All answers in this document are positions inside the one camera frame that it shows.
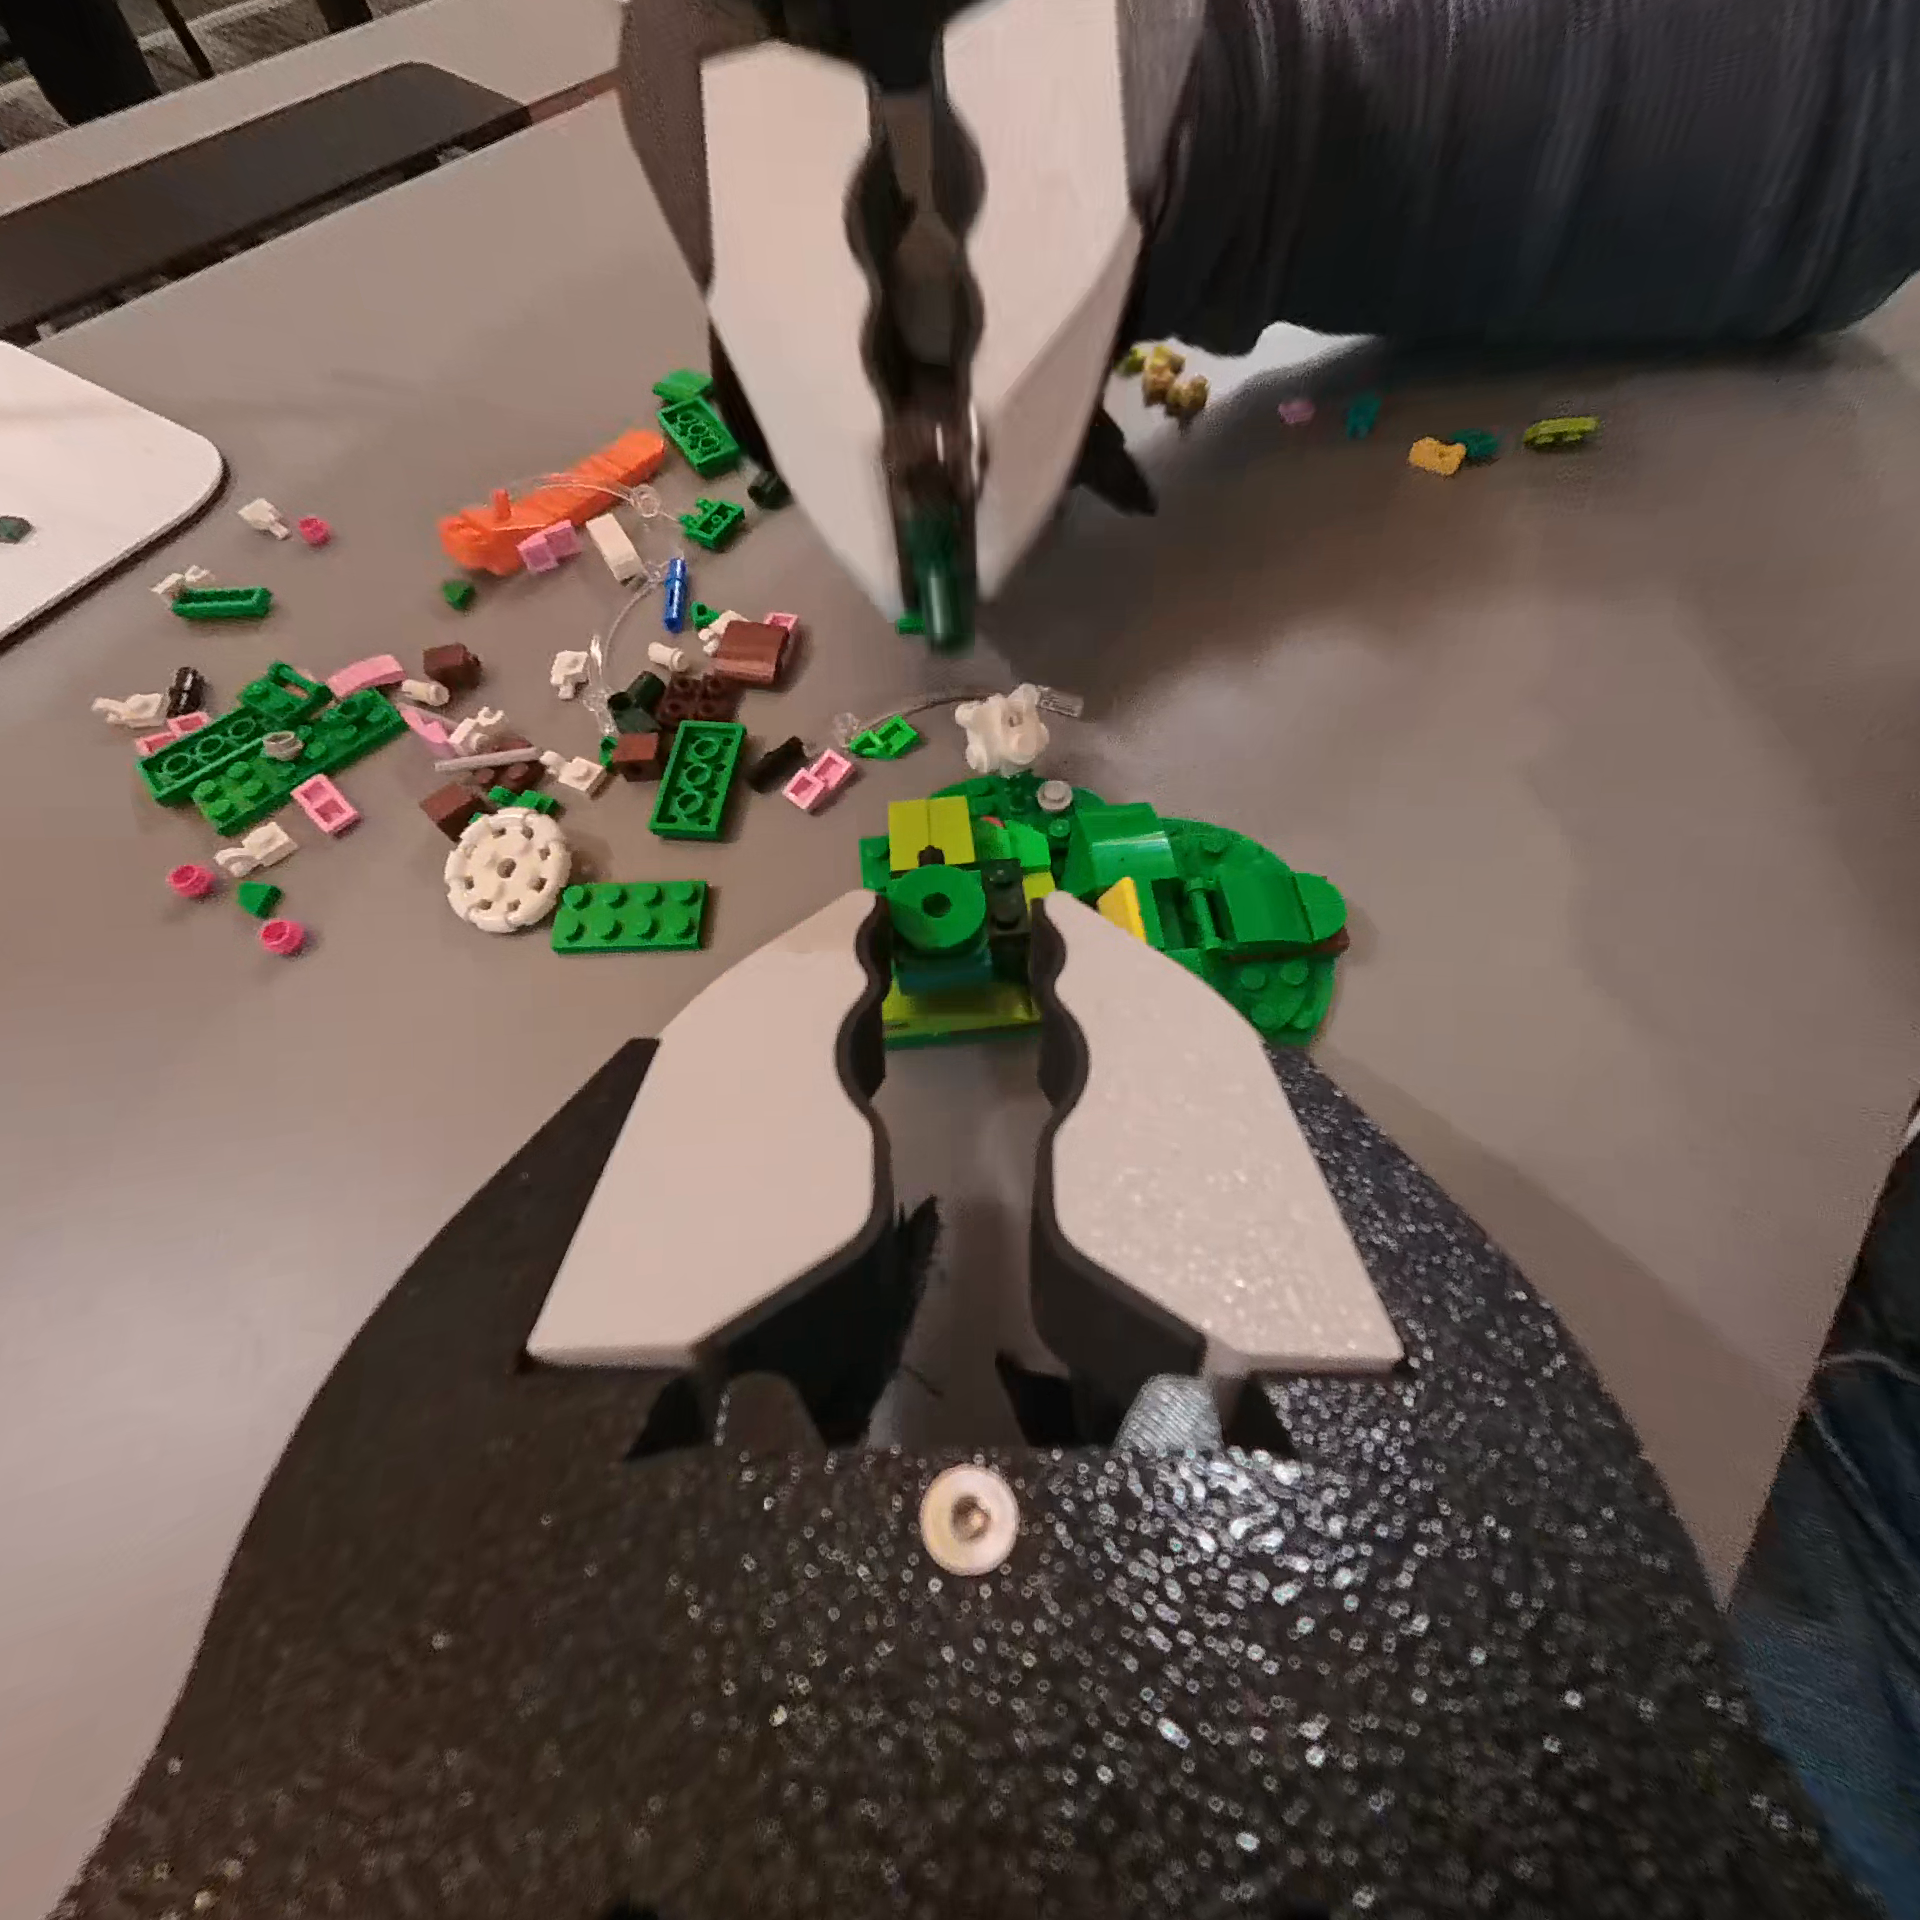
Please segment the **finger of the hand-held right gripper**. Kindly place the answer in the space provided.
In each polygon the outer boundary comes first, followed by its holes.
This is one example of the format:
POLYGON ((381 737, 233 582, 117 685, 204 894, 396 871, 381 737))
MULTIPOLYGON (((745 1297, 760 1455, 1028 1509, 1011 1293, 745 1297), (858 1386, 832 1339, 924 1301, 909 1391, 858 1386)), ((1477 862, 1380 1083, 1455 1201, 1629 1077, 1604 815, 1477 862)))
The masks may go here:
POLYGON ((976 590, 991 602, 1068 490, 1132 284, 1118 9, 976 5, 947 26, 943 80, 980 172, 966 234, 984 448, 972 529, 976 590))
POLYGON ((706 315, 789 492, 853 584, 905 609, 907 419, 887 392, 878 244, 891 130, 857 66, 793 45, 708 57, 706 315))

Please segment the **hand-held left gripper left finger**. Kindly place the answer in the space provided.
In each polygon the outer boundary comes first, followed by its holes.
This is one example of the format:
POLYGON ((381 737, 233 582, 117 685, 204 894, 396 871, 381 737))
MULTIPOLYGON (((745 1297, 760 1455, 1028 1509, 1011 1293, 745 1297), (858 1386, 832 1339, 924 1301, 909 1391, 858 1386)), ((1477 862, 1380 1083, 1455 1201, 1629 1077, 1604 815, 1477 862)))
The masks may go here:
POLYGON ((658 1037, 523 1349, 662 1378, 641 1451, 704 1441, 745 1378, 824 1445, 868 1439, 941 1237, 934 1201, 899 1204, 876 1116, 889 981, 889 912, 853 891, 658 1037))

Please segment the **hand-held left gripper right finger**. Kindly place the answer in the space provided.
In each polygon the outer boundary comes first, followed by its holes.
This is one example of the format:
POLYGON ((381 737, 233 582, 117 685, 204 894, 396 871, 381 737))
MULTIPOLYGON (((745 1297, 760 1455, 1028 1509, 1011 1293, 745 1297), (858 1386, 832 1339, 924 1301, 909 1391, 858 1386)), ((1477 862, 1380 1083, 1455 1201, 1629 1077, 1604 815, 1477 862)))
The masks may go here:
POLYGON ((1271 1384, 1405 1380, 1405 1347, 1274 1062, 1226 1000, 1093 908, 1034 910, 1041 1018, 1028 1216, 1028 1438, 1118 1443, 1155 1382, 1261 1445, 1271 1384))

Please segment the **green lego model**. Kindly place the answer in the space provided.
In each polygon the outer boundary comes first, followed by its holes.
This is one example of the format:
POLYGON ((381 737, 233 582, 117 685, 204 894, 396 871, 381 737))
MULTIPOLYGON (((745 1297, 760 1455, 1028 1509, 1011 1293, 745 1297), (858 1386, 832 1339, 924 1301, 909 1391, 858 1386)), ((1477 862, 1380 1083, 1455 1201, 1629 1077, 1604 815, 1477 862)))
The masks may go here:
POLYGON ((1234 829, 1105 804, 1034 775, 972 777, 889 806, 858 844, 885 908, 891 1050, 1034 1029, 1032 935, 1043 900, 1078 900, 1236 1008, 1265 1045, 1303 1047, 1328 1020, 1348 910, 1326 877, 1234 829))

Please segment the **dark green lego connector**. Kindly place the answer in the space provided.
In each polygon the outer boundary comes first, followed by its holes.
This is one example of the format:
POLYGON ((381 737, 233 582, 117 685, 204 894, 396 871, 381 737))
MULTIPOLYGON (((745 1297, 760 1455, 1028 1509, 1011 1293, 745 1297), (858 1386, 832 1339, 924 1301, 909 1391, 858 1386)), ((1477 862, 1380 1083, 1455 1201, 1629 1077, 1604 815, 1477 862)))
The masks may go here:
POLYGON ((961 656, 974 638, 972 523, 953 507, 916 507, 901 534, 901 636, 934 654, 961 656))

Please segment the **pile of lego pieces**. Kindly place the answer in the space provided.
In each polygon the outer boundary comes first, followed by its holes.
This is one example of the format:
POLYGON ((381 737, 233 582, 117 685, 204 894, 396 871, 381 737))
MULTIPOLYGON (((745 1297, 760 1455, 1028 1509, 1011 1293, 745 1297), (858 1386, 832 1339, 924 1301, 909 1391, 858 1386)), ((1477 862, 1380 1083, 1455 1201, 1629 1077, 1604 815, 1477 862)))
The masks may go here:
POLYGON ((676 373, 654 396, 656 426, 625 430, 521 486, 493 488, 435 525, 446 621, 504 588, 564 577, 579 554, 595 554, 620 588, 606 629, 585 648, 558 650, 545 681, 591 729, 581 754, 545 752, 483 706, 493 685, 468 642, 423 634, 419 659, 406 658, 396 623, 371 621, 360 604, 342 625, 356 656, 325 675, 275 659, 231 686, 225 708, 208 708, 211 690, 198 663, 184 661, 161 688, 92 700, 94 717, 131 737, 148 800, 202 821, 221 842, 209 862, 171 871, 179 898, 229 885, 261 923, 265 950, 300 952, 304 929, 267 879, 298 850, 283 819, 298 815, 329 841, 352 833, 362 812, 342 781, 406 740, 433 779, 419 815, 448 844, 444 898, 464 925, 504 939, 552 925, 554 952, 695 950, 706 881, 589 879, 568 839, 568 808, 608 787, 643 789, 652 839, 714 846, 726 839, 735 789, 816 812, 847 787, 860 756, 916 744, 912 725, 891 717, 853 731, 851 748, 814 752, 789 738, 749 754, 741 700, 791 683, 803 633, 785 611, 751 619, 702 604, 687 565, 728 552, 754 513, 785 496, 762 471, 751 504, 699 496, 681 511, 662 505, 652 486, 660 469, 679 465, 712 484, 745 455, 704 374, 676 373))

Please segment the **white lego flower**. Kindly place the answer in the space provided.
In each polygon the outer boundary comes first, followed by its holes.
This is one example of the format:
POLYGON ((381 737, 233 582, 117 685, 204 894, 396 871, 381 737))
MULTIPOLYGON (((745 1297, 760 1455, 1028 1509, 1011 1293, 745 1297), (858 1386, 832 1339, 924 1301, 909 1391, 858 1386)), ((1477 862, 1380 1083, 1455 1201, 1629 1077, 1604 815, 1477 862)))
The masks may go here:
POLYGON ((964 763, 978 779, 1030 773, 1047 748, 1041 692, 1036 685, 955 704, 951 717, 964 738, 964 763))

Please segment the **person's right forearm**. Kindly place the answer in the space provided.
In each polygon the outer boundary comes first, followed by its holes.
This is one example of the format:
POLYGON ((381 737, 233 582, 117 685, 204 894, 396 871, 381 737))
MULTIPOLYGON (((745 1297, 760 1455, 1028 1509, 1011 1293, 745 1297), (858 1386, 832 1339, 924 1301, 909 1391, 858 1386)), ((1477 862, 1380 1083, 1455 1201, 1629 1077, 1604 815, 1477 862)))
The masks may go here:
POLYGON ((1918 267, 1914 3, 1205 5, 1120 324, 1735 349, 1918 267))

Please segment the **scattered yellow teal lego bits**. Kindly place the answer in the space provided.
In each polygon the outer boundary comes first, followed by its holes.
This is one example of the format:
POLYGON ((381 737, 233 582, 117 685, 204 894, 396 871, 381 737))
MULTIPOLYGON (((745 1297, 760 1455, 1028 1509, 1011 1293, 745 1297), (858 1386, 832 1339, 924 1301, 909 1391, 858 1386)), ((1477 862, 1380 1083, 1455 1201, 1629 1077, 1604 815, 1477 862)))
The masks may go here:
MULTIPOLYGON (((1111 376, 1128 382, 1145 409, 1157 409, 1178 428, 1188 428, 1209 405, 1209 376, 1197 373, 1182 349, 1167 344, 1132 346, 1113 365, 1111 376)), ((1350 444, 1367 440, 1382 417, 1382 400, 1359 394, 1338 409, 1340 432, 1350 444)), ((1521 446, 1527 452, 1571 452, 1592 444, 1600 423, 1590 415, 1534 421, 1523 428, 1521 446)), ((1502 453, 1500 434, 1490 428, 1467 428, 1455 434, 1417 438, 1405 455, 1405 467, 1438 478, 1452 478, 1467 469, 1492 465, 1502 453)))

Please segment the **white book stand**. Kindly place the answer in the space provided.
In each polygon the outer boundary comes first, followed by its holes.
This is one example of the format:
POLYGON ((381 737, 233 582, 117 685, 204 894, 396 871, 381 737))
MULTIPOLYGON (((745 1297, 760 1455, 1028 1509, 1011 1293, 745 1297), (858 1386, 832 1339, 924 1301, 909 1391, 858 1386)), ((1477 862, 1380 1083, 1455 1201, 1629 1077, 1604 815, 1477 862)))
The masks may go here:
POLYGON ((2 348, 2 640, 138 559, 221 492, 227 463, 202 434, 2 348))

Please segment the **person's leg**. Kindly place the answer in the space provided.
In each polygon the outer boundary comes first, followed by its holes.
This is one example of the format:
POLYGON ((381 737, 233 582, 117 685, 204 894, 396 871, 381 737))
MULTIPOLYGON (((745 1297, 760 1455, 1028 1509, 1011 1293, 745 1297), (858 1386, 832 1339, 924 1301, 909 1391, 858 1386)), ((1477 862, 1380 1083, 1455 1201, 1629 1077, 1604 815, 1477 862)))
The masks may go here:
POLYGON ((1729 1624, 1831 1853, 1918 1915, 1918 1120, 1802 1395, 1729 1624))

